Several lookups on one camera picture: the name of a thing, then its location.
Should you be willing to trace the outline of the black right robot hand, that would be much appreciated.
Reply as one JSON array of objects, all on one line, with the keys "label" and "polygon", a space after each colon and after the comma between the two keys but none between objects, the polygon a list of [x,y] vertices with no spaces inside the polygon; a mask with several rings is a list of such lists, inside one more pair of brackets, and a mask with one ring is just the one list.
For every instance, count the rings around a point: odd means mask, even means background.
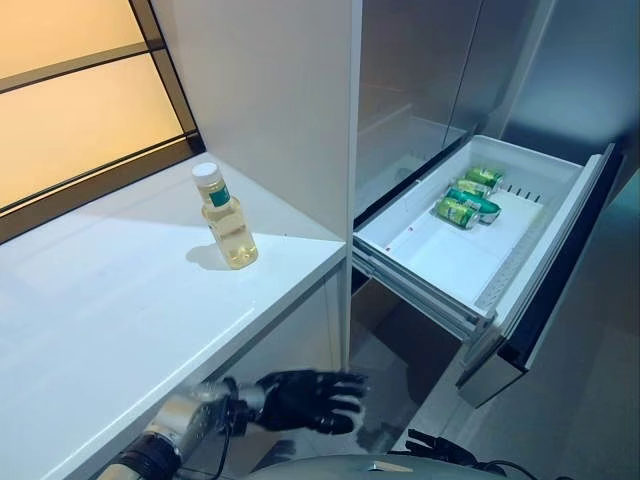
[{"label": "black right robot hand", "polygon": [[465,448],[443,437],[409,429],[406,453],[422,458],[429,479],[485,479],[477,469],[478,460]]}]

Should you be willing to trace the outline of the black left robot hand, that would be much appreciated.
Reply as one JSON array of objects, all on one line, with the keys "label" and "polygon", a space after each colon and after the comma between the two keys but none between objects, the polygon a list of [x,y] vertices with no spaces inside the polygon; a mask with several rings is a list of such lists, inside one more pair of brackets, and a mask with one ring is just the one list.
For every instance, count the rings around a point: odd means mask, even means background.
[{"label": "black left robot hand", "polygon": [[252,422],[270,432],[307,429],[343,435],[355,428],[367,377],[346,371],[312,369],[270,373],[256,382],[264,392]]}]

